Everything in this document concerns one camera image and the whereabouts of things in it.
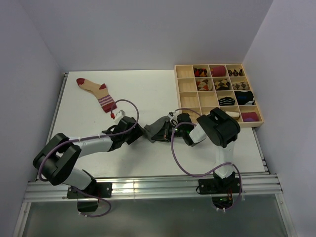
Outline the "tan orange argyle sock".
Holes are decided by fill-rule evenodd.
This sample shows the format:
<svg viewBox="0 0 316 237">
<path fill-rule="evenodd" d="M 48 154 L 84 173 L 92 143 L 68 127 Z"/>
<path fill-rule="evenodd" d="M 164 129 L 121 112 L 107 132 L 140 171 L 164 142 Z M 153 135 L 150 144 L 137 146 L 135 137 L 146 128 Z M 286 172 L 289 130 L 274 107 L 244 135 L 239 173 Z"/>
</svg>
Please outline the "tan orange argyle sock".
<svg viewBox="0 0 316 237">
<path fill-rule="evenodd" d="M 196 79 L 196 86 L 198 91 L 211 91 L 213 88 L 212 81 L 207 78 Z"/>
</svg>

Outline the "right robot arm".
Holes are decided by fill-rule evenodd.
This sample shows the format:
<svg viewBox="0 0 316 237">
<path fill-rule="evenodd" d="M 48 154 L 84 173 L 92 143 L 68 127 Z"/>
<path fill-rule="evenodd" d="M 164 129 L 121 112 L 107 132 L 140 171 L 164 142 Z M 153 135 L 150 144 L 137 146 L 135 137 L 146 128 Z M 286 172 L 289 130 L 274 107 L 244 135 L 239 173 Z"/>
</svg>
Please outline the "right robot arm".
<svg viewBox="0 0 316 237">
<path fill-rule="evenodd" d="M 155 141 L 169 142 L 171 153 L 178 167 L 191 177 L 204 177 L 213 173 L 212 186 L 218 192 L 225 192 L 241 182 L 241 176 L 238 168 L 233 163 L 235 141 L 240 133 L 240 125 L 229 114 L 220 108 L 212 109 L 207 115 L 199 115 L 197 123 L 191 121 L 188 113 L 181 113 L 177 120 L 173 121 L 173 113 L 168 115 L 169 120 L 164 122 L 160 131 L 152 137 Z M 175 137 L 181 137 L 188 146 L 202 142 L 209 138 L 216 147 L 216 166 L 204 174 L 190 174 L 179 163 L 173 142 Z"/>
</svg>

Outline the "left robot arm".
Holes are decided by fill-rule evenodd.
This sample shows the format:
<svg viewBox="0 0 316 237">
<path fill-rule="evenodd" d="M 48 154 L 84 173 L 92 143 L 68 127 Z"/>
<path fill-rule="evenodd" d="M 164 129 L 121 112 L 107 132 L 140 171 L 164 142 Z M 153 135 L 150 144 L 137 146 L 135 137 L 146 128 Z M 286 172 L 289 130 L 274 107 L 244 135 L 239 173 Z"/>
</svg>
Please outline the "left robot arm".
<svg viewBox="0 0 316 237">
<path fill-rule="evenodd" d="M 58 133 L 34 158 L 33 166 L 52 185 L 73 186 L 84 197 L 91 197 L 96 192 L 96 181 L 88 172 L 75 168 L 77 160 L 94 153 L 114 151 L 124 143 L 130 145 L 143 135 L 143 131 L 134 118 L 124 116 L 118 124 L 99 135 L 70 139 Z"/>
</svg>

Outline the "tan sock with purple stripes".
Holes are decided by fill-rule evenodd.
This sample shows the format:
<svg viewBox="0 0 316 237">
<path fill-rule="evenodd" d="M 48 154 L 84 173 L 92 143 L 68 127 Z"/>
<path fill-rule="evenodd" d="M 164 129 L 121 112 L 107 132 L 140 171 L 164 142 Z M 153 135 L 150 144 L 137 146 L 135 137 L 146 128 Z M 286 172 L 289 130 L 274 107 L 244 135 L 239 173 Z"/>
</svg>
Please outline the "tan sock with purple stripes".
<svg viewBox="0 0 316 237">
<path fill-rule="evenodd" d="M 109 94 L 105 84 L 97 84 L 84 78 L 78 78 L 76 79 L 76 82 L 81 89 L 93 94 L 96 97 L 104 112 L 108 113 L 111 109 L 114 110 L 117 108 L 115 101 Z"/>
</svg>

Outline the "wooden compartment tray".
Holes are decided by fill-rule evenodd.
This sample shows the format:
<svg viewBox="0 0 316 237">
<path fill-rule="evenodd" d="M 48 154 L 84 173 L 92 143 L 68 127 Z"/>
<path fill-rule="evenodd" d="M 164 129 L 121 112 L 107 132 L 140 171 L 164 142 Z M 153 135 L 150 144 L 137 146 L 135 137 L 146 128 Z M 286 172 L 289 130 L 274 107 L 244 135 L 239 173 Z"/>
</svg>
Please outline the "wooden compartment tray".
<svg viewBox="0 0 316 237">
<path fill-rule="evenodd" d="M 224 77 L 212 77 L 210 68 L 217 66 L 225 66 L 226 75 Z M 206 68 L 208 71 L 207 77 L 195 77 L 193 68 Z M 230 77 L 228 75 L 228 69 L 243 69 L 243 77 Z M 246 127 L 260 127 L 264 123 L 262 113 L 260 111 L 258 102 L 255 98 L 252 86 L 247 78 L 247 75 L 242 64 L 193 64 L 193 65 L 176 65 L 174 67 L 175 81 L 177 88 L 178 104 L 181 108 L 184 108 L 184 112 L 188 112 L 189 109 L 193 109 L 203 115 L 208 114 L 212 109 L 218 107 L 224 111 L 239 112 L 240 118 L 237 122 L 242 128 Z M 198 91 L 196 86 L 196 79 L 207 78 L 212 81 L 213 88 L 211 91 Z M 214 82 L 217 80 L 227 79 L 230 82 L 230 90 L 216 91 L 214 88 Z M 240 106 L 237 103 L 235 97 L 235 91 L 232 84 L 237 82 L 247 82 L 249 90 L 254 95 L 254 105 Z M 219 106 L 218 100 L 222 97 L 233 97 L 235 99 L 234 106 Z M 244 112 L 256 112 L 259 118 L 257 122 L 243 122 L 241 113 Z"/>
</svg>

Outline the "black white striped rolled sock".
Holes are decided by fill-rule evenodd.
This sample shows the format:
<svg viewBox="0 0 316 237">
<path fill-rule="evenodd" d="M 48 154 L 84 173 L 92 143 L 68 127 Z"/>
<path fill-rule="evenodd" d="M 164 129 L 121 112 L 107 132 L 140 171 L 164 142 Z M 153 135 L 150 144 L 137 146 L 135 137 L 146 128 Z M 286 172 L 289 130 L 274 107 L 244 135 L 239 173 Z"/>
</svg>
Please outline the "black white striped rolled sock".
<svg viewBox="0 0 316 237">
<path fill-rule="evenodd" d="M 219 106 L 234 106 L 235 105 L 235 99 L 233 97 L 222 97 L 218 100 Z"/>
</svg>

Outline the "beige rolled sock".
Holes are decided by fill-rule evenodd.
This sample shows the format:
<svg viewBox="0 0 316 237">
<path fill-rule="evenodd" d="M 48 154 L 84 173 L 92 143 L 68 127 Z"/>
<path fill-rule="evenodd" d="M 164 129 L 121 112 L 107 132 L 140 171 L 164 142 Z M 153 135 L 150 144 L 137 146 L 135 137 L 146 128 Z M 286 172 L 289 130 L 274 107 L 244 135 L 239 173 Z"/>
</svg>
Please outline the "beige rolled sock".
<svg viewBox="0 0 316 237">
<path fill-rule="evenodd" d="M 225 111 L 225 113 L 235 120 L 238 120 L 240 118 L 239 112 Z"/>
</svg>

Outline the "red orange argyle rolled sock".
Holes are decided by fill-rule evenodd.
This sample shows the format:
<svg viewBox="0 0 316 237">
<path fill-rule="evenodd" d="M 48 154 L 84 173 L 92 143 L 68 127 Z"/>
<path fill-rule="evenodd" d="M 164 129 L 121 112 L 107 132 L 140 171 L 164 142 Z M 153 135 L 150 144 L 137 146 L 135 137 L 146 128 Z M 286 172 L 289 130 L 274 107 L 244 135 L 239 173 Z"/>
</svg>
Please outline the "red orange argyle rolled sock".
<svg viewBox="0 0 316 237">
<path fill-rule="evenodd" d="M 195 77 L 207 77 L 208 71 L 206 68 L 193 68 Z"/>
</svg>

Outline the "brown tan argyle rolled sock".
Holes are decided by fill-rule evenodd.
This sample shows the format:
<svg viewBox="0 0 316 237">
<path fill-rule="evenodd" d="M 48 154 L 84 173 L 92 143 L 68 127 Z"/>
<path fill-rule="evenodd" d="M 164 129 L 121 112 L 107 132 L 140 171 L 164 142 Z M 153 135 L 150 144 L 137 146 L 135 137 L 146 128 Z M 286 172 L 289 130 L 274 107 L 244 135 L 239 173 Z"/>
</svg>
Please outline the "brown tan argyle rolled sock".
<svg viewBox="0 0 316 237">
<path fill-rule="evenodd" d="M 216 91 L 230 90 L 230 82 L 227 79 L 217 80 L 214 82 L 214 88 Z"/>
</svg>

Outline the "magenta purple rolled sock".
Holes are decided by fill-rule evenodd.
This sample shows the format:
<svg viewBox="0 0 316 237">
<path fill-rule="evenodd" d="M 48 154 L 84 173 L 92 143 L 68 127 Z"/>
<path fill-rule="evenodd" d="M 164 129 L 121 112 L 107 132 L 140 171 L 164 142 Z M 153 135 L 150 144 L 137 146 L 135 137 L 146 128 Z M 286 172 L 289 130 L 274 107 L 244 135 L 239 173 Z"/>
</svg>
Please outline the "magenta purple rolled sock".
<svg viewBox="0 0 316 237">
<path fill-rule="evenodd" d="M 243 122 L 257 122 L 259 121 L 258 115 L 256 112 L 244 112 L 241 113 Z"/>
</svg>

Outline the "black blue rolled sock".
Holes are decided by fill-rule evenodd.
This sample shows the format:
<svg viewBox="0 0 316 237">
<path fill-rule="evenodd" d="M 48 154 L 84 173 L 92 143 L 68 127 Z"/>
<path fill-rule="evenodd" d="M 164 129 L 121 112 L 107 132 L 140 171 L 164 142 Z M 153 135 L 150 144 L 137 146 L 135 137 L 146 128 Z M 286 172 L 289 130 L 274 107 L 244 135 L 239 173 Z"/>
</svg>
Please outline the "black blue rolled sock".
<svg viewBox="0 0 316 237">
<path fill-rule="evenodd" d="M 254 105 L 255 100 L 252 91 L 235 91 L 235 97 L 240 106 Z"/>
</svg>

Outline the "crimson rolled sock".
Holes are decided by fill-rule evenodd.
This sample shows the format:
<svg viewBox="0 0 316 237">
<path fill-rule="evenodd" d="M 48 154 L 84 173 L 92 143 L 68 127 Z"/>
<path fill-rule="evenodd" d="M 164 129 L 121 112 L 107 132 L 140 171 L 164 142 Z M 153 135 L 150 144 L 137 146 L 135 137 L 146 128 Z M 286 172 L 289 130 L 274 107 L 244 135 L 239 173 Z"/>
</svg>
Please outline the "crimson rolled sock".
<svg viewBox="0 0 316 237">
<path fill-rule="evenodd" d="M 225 66 L 217 66 L 210 68 L 212 77 L 224 77 L 226 75 L 226 68 Z"/>
</svg>

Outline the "grey brown argyle rolled sock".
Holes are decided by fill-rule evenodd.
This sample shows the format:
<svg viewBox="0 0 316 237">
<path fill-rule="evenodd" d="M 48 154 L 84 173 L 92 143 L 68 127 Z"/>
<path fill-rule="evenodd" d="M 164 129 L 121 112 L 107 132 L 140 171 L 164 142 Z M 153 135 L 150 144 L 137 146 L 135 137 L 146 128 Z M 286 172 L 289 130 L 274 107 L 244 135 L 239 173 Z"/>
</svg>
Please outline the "grey brown argyle rolled sock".
<svg viewBox="0 0 316 237">
<path fill-rule="evenodd" d="M 247 82 L 237 82 L 232 84 L 233 90 L 249 90 Z"/>
</svg>

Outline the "brown white argyle rolled sock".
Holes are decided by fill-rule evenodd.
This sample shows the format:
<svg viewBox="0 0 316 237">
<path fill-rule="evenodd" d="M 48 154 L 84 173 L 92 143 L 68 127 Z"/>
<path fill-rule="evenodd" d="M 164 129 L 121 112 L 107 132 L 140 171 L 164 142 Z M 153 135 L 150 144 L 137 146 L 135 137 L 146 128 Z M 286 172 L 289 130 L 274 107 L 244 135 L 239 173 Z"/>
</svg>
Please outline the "brown white argyle rolled sock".
<svg viewBox="0 0 316 237">
<path fill-rule="evenodd" d="M 243 69 L 238 68 L 238 69 L 228 69 L 228 75 L 230 77 L 243 77 Z"/>
</svg>

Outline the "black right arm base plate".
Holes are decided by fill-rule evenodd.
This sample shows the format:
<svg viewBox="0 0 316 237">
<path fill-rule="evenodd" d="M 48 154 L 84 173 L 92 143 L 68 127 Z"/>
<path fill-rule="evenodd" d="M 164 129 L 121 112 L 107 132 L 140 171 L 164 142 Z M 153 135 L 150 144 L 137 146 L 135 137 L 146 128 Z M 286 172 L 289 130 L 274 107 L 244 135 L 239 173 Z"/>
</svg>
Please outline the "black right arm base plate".
<svg viewBox="0 0 316 237">
<path fill-rule="evenodd" d="M 211 195 L 213 205 L 221 210 L 234 204 L 234 194 L 241 195 L 241 185 L 238 178 L 199 179 L 196 192 L 199 195 Z"/>
</svg>

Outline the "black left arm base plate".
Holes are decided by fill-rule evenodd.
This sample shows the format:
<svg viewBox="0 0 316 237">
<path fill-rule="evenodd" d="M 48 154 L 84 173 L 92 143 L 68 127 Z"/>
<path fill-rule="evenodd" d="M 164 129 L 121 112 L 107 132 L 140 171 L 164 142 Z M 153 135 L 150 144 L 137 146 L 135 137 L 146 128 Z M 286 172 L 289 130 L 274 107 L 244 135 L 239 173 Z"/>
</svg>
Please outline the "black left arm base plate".
<svg viewBox="0 0 316 237">
<path fill-rule="evenodd" d="M 77 210 L 81 215 L 96 218 L 111 211 L 112 205 L 106 198 L 111 197 L 112 190 L 111 182 L 92 183 L 84 190 L 70 186 L 67 191 L 67 199 L 77 199 Z M 108 209 L 104 213 L 94 214 L 103 203 L 108 205 Z"/>
</svg>

